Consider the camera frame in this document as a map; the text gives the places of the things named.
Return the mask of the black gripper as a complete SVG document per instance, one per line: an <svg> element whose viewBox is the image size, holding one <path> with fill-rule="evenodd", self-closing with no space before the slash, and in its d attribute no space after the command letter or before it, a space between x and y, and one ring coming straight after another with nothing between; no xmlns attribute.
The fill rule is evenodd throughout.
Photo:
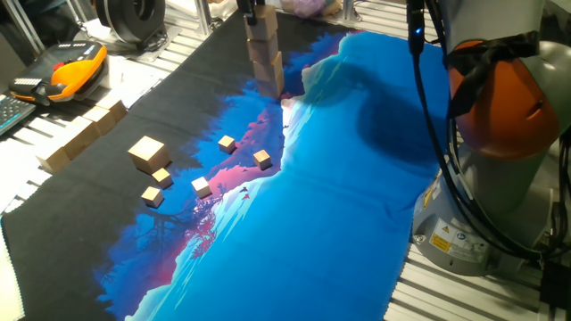
<svg viewBox="0 0 571 321"><path fill-rule="evenodd" d="M266 0L236 0L236 3L238 8L244 11L247 24L255 26L257 24L255 5L265 5Z"/></svg>

